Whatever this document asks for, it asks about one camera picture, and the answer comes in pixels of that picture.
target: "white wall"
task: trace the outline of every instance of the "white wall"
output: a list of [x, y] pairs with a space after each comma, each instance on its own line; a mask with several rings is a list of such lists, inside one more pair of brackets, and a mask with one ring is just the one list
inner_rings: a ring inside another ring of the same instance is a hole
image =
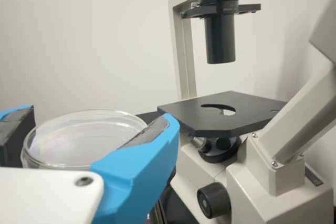
[[[240, 0], [235, 63], [207, 65], [193, 21], [199, 95], [236, 90], [289, 100], [326, 61], [308, 38], [328, 0]], [[167, 0], [0, 0], [0, 109], [35, 105], [37, 122], [88, 108], [140, 113], [177, 99]], [[307, 160], [336, 188], [336, 130]]]
[[168, 0], [0, 0], [0, 109], [156, 110], [177, 99]]

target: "petri dish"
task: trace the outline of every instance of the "petri dish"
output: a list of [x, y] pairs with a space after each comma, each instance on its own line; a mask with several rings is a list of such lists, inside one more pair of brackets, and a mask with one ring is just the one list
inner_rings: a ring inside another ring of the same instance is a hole
[[122, 111], [86, 110], [65, 114], [34, 128], [21, 152], [24, 168], [88, 170], [147, 124]]

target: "black knob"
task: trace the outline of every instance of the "black knob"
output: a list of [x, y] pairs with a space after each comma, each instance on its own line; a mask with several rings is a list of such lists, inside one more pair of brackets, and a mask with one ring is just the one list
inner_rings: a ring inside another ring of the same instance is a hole
[[218, 182], [202, 187], [197, 191], [198, 204], [204, 215], [216, 218], [231, 211], [231, 203], [226, 188]]

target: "microscope stage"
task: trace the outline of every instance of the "microscope stage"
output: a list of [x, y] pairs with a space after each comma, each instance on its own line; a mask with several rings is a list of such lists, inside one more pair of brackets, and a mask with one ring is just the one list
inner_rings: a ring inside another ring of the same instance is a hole
[[234, 137], [262, 129], [285, 102], [233, 91], [158, 107], [198, 137]]

